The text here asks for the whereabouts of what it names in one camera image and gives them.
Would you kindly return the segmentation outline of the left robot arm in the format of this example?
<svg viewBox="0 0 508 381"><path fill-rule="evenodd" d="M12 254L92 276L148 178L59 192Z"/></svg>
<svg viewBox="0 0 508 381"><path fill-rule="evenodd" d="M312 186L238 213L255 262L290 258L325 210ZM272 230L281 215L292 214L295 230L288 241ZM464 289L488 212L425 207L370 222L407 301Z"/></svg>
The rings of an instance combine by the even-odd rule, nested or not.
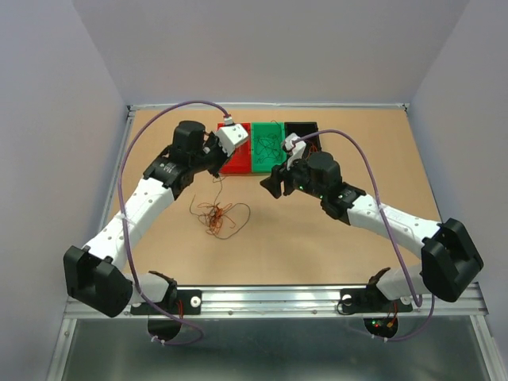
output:
<svg viewBox="0 0 508 381"><path fill-rule="evenodd" d="M217 176L233 153L248 139L239 124L215 132L196 121L181 121L168 145L143 172L136 189L110 222L81 248L63 256L68 295L114 318L127 306L150 303L167 313L176 305L176 283L156 271L123 273L133 264L132 250L153 222L207 171Z"/></svg>

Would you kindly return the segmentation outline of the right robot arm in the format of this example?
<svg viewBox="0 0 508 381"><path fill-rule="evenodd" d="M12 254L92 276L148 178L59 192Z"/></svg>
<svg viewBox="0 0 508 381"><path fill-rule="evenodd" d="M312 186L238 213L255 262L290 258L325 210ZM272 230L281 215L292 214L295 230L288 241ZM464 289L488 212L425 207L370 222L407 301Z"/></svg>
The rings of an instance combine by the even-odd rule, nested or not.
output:
<svg viewBox="0 0 508 381"><path fill-rule="evenodd" d="M339 163L327 152L289 158L275 165L260 185L274 198L294 191L313 196L332 219L394 241L396 248L405 248L420 260L411 267L385 268L371 278L365 300L375 310L421 294L455 302L483 269L483 259L462 222L431 221L377 204L373 196L342 179Z"/></svg>

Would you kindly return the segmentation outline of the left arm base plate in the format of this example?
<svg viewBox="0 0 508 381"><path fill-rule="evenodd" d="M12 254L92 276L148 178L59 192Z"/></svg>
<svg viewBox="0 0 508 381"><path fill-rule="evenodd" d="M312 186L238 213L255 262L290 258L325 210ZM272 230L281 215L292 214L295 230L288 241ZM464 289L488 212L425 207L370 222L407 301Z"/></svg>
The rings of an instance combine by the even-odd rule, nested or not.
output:
<svg viewBox="0 0 508 381"><path fill-rule="evenodd" d="M194 316L201 313L202 291L199 289L173 289L167 291L156 305L172 315L178 317ZM161 315L157 309L142 302L139 306L130 306L129 312L134 316Z"/></svg>

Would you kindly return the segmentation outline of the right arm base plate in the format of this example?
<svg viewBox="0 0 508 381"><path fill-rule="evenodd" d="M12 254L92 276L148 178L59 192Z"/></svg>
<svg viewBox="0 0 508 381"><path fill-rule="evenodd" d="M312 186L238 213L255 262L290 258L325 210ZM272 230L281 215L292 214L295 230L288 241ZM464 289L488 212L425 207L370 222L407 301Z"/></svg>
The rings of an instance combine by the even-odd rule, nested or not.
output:
<svg viewBox="0 0 508 381"><path fill-rule="evenodd" d="M399 313L413 311L411 305L405 305L400 299L391 301L380 291L369 287L348 287L341 289L341 298L337 303L339 314L375 314L397 310Z"/></svg>

